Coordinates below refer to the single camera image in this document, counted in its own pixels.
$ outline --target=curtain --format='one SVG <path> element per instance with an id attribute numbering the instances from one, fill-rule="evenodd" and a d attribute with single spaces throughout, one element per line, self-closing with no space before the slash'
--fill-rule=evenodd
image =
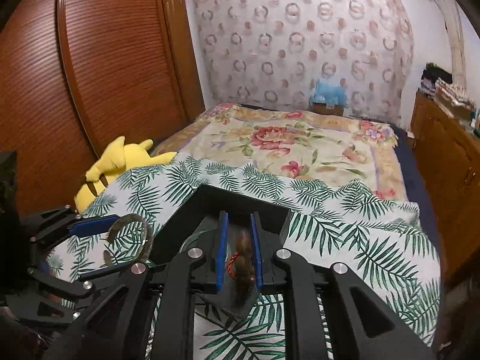
<path id="1" fill-rule="evenodd" d="M 308 109 L 319 82 L 325 93 L 345 93 L 345 116 L 400 122 L 413 57 L 401 0 L 195 0 L 195 6 L 218 103 Z"/>
<path id="2" fill-rule="evenodd" d="M 453 82 L 467 90 L 463 31 L 457 2 L 455 0 L 435 0 L 435 2 L 443 15 L 450 39 Z"/>

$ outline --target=silver screw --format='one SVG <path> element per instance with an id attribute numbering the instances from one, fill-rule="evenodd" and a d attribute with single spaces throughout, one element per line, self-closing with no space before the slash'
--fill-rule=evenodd
<path id="1" fill-rule="evenodd" d="M 142 264 L 141 262 L 136 262 L 130 268 L 131 272 L 135 275 L 142 274 L 143 272 L 145 272 L 145 269 L 145 264 Z"/>
<path id="2" fill-rule="evenodd" d="M 349 270 L 349 268 L 342 262 L 337 262 L 334 266 L 333 266 L 333 270 L 335 272 L 337 272 L 338 274 L 340 275 L 343 275 L 345 273 L 347 273 L 347 271 Z"/>
<path id="3" fill-rule="evenodd" d="M 85 290 L 89 290 L 92 287 L 93 287 L 93 283 L 90 280 L 87 280 L 87 281 L 83 282 L 83 288 Z"/>
<path id="4" fill-rule="evenodd" d="M 193 259 L 198 259 L 199 257 L 202 256 L 202 254 L 203 254 L 203 250 L 200 249 L 199 247 L 192 247 L 188 251 L 189 257 L 192 257 Z"/>
<path id="5" fill-rule="evenodd" d="M 289 259 L 292 255 L 292 252 L 288 249 L 278 249 L 277 250 L 277 257 L 282 260 Z"/>

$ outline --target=bed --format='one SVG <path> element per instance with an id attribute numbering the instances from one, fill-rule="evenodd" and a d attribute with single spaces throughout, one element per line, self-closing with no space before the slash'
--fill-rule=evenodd
<path id="1" fill-rule="evenodd" d="M 171 164 L 123 173 L 85 215 L 136 212 L 158 233 L 201 184 L 285 205 L 293 211 L 285 247 L 318 265 L 345 262 L 431 345 L 440 263 L 428 202 L 409 201 L 419 191 L 412 189 L 414 162 L 400 149 L 405 145 L 402 134 L 381 123 L 221 104 L 154 149 L 179 151 Z M 105 250 L 120 263 L 140 244 L 134 225 L 113 244 L 72 237 L 50 265 L 56 261 L 56 275 L 75 280 L 105 266 Z M 201 300 L 195 314 L 194 359 L 285 357 L 280 295 L 261 295 L 247 321 Z M 324 334 L 328 339 L 328 321 Z"/>

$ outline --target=leaf-patterned cloth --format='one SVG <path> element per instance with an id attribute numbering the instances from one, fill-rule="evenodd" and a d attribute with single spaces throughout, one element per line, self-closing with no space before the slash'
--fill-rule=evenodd
<path id="1" fill-rule="evenodd" d="M 396 145 L 383 123 L 220 104 L 154 153 L 181 151 L 233 167 L 253 162 L 261 172 L 320 179 L 332 187 L 360 179 L 383 199 L 407 200 Z"/>
<path id="2" fill-rule="evenodd" d="M 420 229 L 419 209 L 410 202 L 382 200 L 359 180 L 331 188 L 320 180 L 296 180 L 178 154 L 169 165 L 134 168 L 120 175 L 87 208 L 87 216 L 135 212 L 155 233 L 201 184 L 282 204 L 294 211 L 285 247 L 309 262 L 330 266 L 344 262 L 431 344 L 438 314 L 440 265 L 437 252 Z M 121 230 L 113 245 L 106 235 L 59 245 L 50 258 L 60 278 L 104 266 L 108 249 L 116 263 L 138 252 L 138 227 Z M 194 321 L 195 359 L 281 359 L 285 357 L 283 300 L 260 296 L 244 321 L 197 299 Z M 324 332 L 328 344 L 328 328 Z"/>

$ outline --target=yellow plush toy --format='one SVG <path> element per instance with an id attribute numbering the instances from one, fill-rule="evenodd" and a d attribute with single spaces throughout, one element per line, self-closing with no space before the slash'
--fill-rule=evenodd
<path id="1" fill-rule="evenodd" d="M 148 165 L 167 164 L 177 154 L 175 151 L 150 157 L 147 150 L 153 146 L 151 139 L 140 144 L 125 145 L 125 137 L 110 142 L 100 159 L 85 173 L 86 183 L 82 185 L 74 200 L 81 214 L 113 180 L 126 170 Z"/>

